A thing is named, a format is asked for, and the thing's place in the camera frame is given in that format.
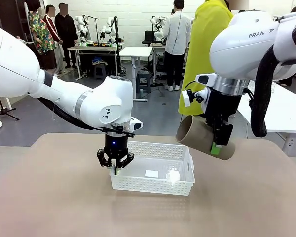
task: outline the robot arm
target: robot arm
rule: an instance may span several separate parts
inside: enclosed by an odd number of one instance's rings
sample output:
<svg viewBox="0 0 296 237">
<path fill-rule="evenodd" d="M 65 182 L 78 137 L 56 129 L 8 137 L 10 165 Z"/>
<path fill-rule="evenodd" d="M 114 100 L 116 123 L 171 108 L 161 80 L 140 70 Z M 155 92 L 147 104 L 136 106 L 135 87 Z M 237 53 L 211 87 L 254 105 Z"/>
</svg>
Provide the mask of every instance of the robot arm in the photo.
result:
<svg viewBox="0 0 296 237">
<path fill-rule="evenodd" d="M 86 46 L 87 36 L 88 36 L 88 21 L 86 20 L 86 16 L 76 16 L 75 20 L 78 22 L 78 31 L 77 35 L 80 37 L 81 46 Z"/>
<path fill-rule="evenodd" d="M 228 144 L 233 129 L 228 118 L 236 113 L 244 93 L 252 97 L 254 135 L 266 136 L 264 118 L 272 81 L 296 73 L 296 13 L 285 15 L 278 22 L 266 12 L 237 14 L 214 40 L 210 61 L 215 73 L 196 77 L 197 83 L 207 87 L 182 93 L 186 106 L 194 100 L 201 104 L 206 124 L 213 130 L 213 146 Z M 249 80 L 256 81 L 254 96 L 247 89 Z"/>
<path fill-rule="evenodd" d="M 109 76 L 94 89 L 64 82 L 40 69 L 31 50 L 0 28 L 0 96 L 24 94 L 39 99 L 74 125 L 105 132 L 105 147 L 97 153 L 101 166 L 110 167 L 116 159 L 116 168 L 123 168 L 133 159 L 127 139 L 143 124 L 131 117 L 133 88 L 129 80 Z"/>
<path fill-rule="evenodd" d="M 105 37 L 105 34 L 108 34 L 111 42 L 116 42 L 116 27 L 114 26 L 115 17 L 109 17 L 107 20 L 107 25 L 103 26 L 100 30 L 100 39 Z"/>
<path fill-rule="evenodd" d="M 163 34 L 163 28 L 166 23 L 166 17 L 163 16 L 154 16 L 150 22 L 155 27 L 155 33 L 154 36 L 156 37 L 156 41 L 163 42 L 164 40 L 164 34 Z"/>
</svg>

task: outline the floral shirt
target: floral shirt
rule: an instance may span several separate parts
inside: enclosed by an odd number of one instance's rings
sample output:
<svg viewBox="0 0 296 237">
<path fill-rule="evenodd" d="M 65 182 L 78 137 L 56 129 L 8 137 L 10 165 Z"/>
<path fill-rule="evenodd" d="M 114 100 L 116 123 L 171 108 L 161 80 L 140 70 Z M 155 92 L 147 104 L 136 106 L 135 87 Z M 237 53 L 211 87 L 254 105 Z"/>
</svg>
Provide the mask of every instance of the floral shirt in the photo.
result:
<svg viewBox="0 0 296 237">
<path fill-rule="evenodd" d="M 36 32 L 37 37 L 42 41 L 42 44 L 40 44 L 34 40 L 35 48 L 40 54 L 45 54 L 46 52 L 56 48 L 55 42 L 46 23 L 40 19 L 37 11 L 29 12 L 29 24 L 32 34 L 34 35 L 34 32 Z"/>
</svg>

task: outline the yellow jacket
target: yellow jacket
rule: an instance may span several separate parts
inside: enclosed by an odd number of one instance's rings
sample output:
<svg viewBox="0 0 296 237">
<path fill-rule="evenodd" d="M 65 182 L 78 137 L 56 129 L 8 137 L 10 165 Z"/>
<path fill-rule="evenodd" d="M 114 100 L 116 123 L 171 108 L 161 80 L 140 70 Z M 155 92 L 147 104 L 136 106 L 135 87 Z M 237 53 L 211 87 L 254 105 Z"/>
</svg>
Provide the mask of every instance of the yellow jacket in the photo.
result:
<svg viewBox="0 0 296 237">
<path fill-rule="evenodd" d="M 186 70 L 182 90 L 192 81 L 197 74 L 213 73 L 209 52 L 216 36 L 228 27 L 233 15 L 228 10 L 224 0 L 206 0 L 195 13 L 192 26 L 191 42 L 189 46 Z M 192 91 L 202 90 L 203 85 L 193 83 L 186 89 Z M 180 96 L 179 113 L 183 115 L 199 115 L 203 111 L 201 105 L 194 101 L 190 107 L 185 107 Z"/>
</svg>

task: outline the blue stool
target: blue stool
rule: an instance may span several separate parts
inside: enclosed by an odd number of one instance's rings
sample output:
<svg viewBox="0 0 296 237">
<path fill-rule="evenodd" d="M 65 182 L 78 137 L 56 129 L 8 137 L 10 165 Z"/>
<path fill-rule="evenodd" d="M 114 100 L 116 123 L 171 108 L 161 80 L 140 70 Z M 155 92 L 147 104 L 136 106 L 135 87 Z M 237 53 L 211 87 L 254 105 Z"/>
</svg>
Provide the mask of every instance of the blue stool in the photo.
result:
<svg viewBox="0 0 296 237">
<path fill-rule="evenodd" d="M 136 77 L 136 93 L 139 93 L 140 89 L 146 90 L 151 93 L 151 75 L 148 71 L 138 71 Z"/>
</svg>

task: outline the white shirt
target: white shirt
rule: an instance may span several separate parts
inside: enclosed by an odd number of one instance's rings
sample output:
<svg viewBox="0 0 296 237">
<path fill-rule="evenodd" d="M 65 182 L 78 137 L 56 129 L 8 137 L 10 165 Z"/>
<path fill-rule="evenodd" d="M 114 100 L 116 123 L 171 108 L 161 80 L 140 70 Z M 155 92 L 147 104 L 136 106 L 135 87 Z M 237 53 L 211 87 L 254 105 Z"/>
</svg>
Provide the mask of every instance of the white shirt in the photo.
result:
<svg viewBox="0 0 296 237">
<path fill-rule="evenodd" d="M 167 38 L 166 52 L 173 55 L 182 55 L 191 39 L 191 19 L 176 11 L 166 19 L 163 27 L 163 36 Z"/>
</svg>

